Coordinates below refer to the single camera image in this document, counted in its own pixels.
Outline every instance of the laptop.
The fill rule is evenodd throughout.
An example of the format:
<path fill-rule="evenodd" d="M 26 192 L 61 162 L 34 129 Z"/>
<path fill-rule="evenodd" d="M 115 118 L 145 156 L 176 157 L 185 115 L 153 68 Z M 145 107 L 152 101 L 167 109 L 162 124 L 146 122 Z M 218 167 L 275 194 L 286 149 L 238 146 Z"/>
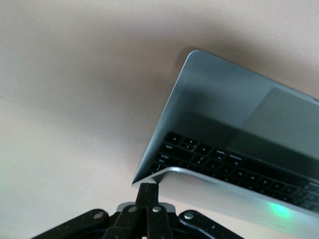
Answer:
<path fill-rule="evenodd" d="M 319 233 L 319 101 L 192 51 L 133 185 L 303 238 Z"/>

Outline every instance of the green light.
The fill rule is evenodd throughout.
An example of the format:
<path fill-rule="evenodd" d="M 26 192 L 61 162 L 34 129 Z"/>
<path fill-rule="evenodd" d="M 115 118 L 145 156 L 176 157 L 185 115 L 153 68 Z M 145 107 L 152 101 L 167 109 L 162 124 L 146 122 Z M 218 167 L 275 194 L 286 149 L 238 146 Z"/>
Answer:
<path fill-rule="evenodd" d="M 278 216 L 280 216 L 282 218 L 287 218 L 289 216 L 289 210 L 288 210 L 288 208 L 286 208 L 284 206 L 281 206 L 281 205 L 276 204 L 276 203 L 272 203 L 271 208 L 272 208 L 274 213 L 276 213 Z"/>

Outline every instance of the laptop lid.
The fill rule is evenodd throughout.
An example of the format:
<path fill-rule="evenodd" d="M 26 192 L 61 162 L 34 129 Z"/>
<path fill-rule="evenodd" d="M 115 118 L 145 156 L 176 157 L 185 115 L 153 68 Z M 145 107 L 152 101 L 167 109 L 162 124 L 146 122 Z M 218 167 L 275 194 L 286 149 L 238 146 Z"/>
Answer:
<path fill-rule="evenodd" d="M 312 238 L 318 122 L 316 99 L 196 50 L 133 183 L 160 182 L 166 197 Z"/>

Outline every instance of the laptop keyboard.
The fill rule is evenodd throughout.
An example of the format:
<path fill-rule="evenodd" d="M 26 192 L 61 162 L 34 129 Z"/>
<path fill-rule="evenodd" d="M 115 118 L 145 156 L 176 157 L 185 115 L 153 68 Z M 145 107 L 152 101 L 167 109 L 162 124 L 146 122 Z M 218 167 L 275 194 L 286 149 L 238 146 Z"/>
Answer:
<path fill-rule="evenodd" d="M 319 183 L 169 132 L 149 169 L 177 166 L 319 213 Z"/>

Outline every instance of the green indicator light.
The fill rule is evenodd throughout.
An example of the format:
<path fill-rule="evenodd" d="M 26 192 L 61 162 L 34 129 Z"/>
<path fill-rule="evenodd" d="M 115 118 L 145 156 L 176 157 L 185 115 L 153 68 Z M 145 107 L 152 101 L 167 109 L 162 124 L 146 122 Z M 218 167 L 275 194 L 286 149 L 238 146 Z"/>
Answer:
<path fill-rule="evenodd" d="M 276 213 L 278 216 L 280 216 L 282 218 L 287 218 L 289 216 L 289 210 L 288 210 L 288 208 L 286 208 L 284 206 L 281 206 L 281 205 L 276 204 L 276 203 L 272 203 L 271 208 L 272 208 L 274 213 Z"/>

